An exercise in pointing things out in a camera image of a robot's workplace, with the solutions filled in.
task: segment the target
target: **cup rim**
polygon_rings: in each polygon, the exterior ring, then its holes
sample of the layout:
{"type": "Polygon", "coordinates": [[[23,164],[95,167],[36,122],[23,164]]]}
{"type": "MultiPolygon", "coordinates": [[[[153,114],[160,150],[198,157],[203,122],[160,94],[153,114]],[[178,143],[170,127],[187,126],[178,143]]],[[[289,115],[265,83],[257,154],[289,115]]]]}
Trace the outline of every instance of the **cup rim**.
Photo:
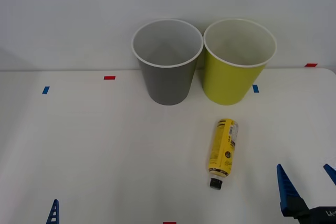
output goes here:
{"type": "Polygon", "coordinates": [[[204,32],[204,35],[203,35],[203,43],[204,43],[204,46],[205,46],[206,50],[208,50],[208,52],[209,52],[213,57],[215,57],[217,60],[219,60],[219,61],[221,61],[221,62],[223,62],[223,63],[225,63],[225,64],[228,64],[228,65],[231,65],[231,66],[234,66],[234,67],[239,67],[239,68],[256,68],[256,67],[260,67],[260,66],[262,66],[262,65],[265,65],[267,62],[269,62],[269,61],[273,58],[273,56],[276,54],[277,49],[278,49],[278,45],[277,45],[277,40],[276,40],[276,38],[274,37],[274,35],[273,35],[273,34],[272,34],[272,33],[271,33],[265,26],[263,26],[263,25],[261,25],[261,24],[259,24],[259,23],[257,23],[257,22],[254,22],[254,21],[252,21],[252,20],[250,20],[250,19],[244,19],[244,18],[225,18],[225,19],[221,19],[221,20],[219,20],[219,21],[216,21],[216,22],[212,23],[211,25],[209,25],[209,26],[206,28],[206,30],[205,30],[205,32],[204,32]],[[263,30],[265,30],[265,31],[271,36],[271,38],[273,39],[274,44],[275,44],[275,49],[274,49],[274,52],[273,52],[272,56],[271,56],[270,58],[268,58],[267,60],[265,60],[265,61],[263,61],[263,62],[261,62],[261,63],[258,63],[258,64],[254,64],[254,65],[239,65],[239,64],[234,64],[234,63],[231,63],[231,62],[229,62],[229,61],[223,60],[223,59],[221,59],[220,57],[216,56],[216,55],[209,49],[209,47],[208,47],[208,45],[207,45],[207,43],[206,43],[206,35],[207,35],[207,33],[209,32],[209,30],[210,30],[213,26],[217,25],[218,23],[225,22],[225,21],[231,21],[231,20],[239,20],[239,21],[244,21],[244,22],[252,23],[252,24],[254,24],[254,25],[256,25],[256,26],[259,26],[259,27],[262,28],[263,30]]]}
{"type": "Polygon", "coordinates": [[[157,68],[176,68],[176,67],[180,67],[180,66],[184,66],[184,65],[187,65],[188,63],[192,62],[193,60],[197,59],[197,57],[201,54],[202,50],[203,50],[203,47],[204,47],[204,41],[203,41],[203,36],[201,34],[201,32],[195,27],[193,26],[192,24],[186,22],[186,21],[183,21],[183,20],[180,20],[180,19],[175,19],[175,18],[164,18],[164,19],[156,19],[152,22],[149,22],[143,26],[141,26],[133,35],[132,37],[132,51],[134,53],[134,55],[139,59],[141,60],[143,63],[149,65],[149,66],[152,66],[152,67],[157,67],[157,68]],[[181,23],[184,23],[186,25],[189,25],[190,27],[192,27],[199,35],[199,37],[201,38],[201,46],[200,46],[200,49],[199,51],[195,54],[195,56],[183,63],[179,63],[179,64],[175,64],[175,65],[157,65],[157,64],[153,64],[153,63],[150,63],[144,59],[142,59],[136,52],[135,52],[135,49],[134,49],[134,39],[135,37],[137,36],[137,34],[139,33],[139,31],[141,29],[143,29],[144,27],[150,25],[150,24],[153,24],[153,23],[157,23],[157,22],[162,22],[162,21],[176,21],[176,22],[181,22],[181,23]]]}

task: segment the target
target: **table surface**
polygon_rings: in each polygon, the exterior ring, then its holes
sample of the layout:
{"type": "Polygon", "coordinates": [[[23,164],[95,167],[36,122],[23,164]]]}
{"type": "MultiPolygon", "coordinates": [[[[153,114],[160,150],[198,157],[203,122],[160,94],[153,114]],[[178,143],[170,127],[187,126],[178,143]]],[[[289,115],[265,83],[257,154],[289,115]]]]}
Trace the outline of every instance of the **table surface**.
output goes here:
{"type": "Polygon", "coordinates": [[[218,105],[197,71],[163,106],[140,71],[0,72],[0,223],[296,223],[279,206],[281,163],[308,207],[336,206],[336,76],[265,69],[244,99],[218,105]],[[104,80],[115,76],[115,80],[104,80]],[[42,94],[50,86],[47,94],[42,94]],[[217,121],[238,122],[232,173],[208,186],[217,121]]]}

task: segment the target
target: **gray cup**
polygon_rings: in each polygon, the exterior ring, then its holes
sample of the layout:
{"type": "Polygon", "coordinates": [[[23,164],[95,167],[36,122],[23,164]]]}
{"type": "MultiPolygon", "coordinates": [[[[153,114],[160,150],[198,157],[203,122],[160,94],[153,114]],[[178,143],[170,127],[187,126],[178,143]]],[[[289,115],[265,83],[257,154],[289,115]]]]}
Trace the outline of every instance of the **gray cup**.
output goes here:
{"type": "Polygon", "coordinates": [[[174,105],[187,97],[202,49],[200,31],[178,19],[156,20],[134,34],[132,50],[155,102],[174,105]]]}

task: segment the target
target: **yellow bottle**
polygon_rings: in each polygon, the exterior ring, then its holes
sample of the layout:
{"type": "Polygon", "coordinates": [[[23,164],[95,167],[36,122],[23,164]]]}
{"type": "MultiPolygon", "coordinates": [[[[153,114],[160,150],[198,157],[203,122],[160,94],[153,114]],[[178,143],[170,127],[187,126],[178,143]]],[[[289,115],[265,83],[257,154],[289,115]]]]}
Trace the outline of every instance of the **yellow bottle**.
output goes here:
{"type": "Polygon", "coordinates": [[[231,172],[237,133],[238,124],[232,119],[222,119],[218,122],[208,166],[212,175],[211,188],[220,190],[222,179],[231,172]]]}

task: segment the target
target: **bottle cap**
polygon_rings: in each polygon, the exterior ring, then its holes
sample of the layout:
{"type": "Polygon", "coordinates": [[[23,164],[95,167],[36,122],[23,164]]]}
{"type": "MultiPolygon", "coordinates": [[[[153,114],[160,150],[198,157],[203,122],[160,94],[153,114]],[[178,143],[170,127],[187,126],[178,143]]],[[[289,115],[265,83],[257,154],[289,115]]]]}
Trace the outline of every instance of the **bottle cap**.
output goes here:
{"type": "Polygon", "coordinates": [[[220,190],[221,187],[222,187],[222,183],[223,183],[223,181],[221,181],[220,179],[211,178],[210,187],[212,189],[220,190]]]}

